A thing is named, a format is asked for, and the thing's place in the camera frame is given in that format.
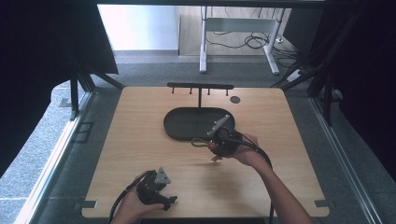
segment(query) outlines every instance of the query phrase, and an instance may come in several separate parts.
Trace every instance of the black tray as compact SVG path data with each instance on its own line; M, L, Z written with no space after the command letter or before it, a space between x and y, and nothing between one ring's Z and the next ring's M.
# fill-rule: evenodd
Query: black tray
M234 130L235 119L225 109L215 107L179 107L169 111L163 119L166 133L173 139L190 141L192 138L210 140L207 133L214 125L214 121L230 117L222 125Z

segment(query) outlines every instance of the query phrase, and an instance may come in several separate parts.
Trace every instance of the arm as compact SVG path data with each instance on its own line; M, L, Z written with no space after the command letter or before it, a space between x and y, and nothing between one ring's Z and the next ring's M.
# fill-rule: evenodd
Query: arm
M140 202L136 187L134 187L122 199L120 208L111 221L111 224L132 224L144 214L161 209L163 209L162 203L145 205Z
M246 137L257 146L259 145L256 136L246 134ZM259 153L250 147L241 146L232 157L251 166L260 175L274 204L280 223L314 223L314 220Z

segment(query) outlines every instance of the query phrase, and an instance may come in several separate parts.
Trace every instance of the small black circle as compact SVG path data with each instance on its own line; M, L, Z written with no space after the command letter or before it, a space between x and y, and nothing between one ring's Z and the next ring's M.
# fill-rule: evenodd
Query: small black circle
M237 97L237 96L232 96L230 98L231 103L233 104L239 104L239 102L241 102L241 98Z

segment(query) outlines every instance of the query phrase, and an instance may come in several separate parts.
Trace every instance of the desk leg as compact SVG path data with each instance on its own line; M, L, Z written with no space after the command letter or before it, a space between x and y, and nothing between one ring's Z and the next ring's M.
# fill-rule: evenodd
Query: desk leg
M268 63L270 64L271 70L274 75L279 75L279 69L277 68L276 62L274 60L274 56L272 55L272 49L274 47L277 32L279 32L280 24L282 23L283 14L285 14L285 8L281 8L279 10L279 13L277 14L276 17L276 23L274 25L273 32L271 33L270 36L270 42L268 43L268 46L264 46L265 55L267 56Z
M207 12L207 7L204 7L204 12L202 17L202 42L201 42L201 52L199 57L200 73L206 72L206 19L207 19L206 12Z

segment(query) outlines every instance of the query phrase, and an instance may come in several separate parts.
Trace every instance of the wooden table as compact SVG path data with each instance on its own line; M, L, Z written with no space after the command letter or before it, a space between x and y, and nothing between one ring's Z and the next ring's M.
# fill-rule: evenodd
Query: wooden table
M241 101L234 104L232 96ZM163 118L176 107L197 106L198 90L128 87L120 97L83 208L84 217L107 217L116 198L146 170L163 167L172 183L161 191L176 195L167 211L145 217L268 217L270 199L257 173L234 159L213 162L205 147L193 147L166 135ZM235 117L235 129L252 133L269 155L274 170L313 217L328 207L282 90L237 88L203 91L202 106L220 107Z

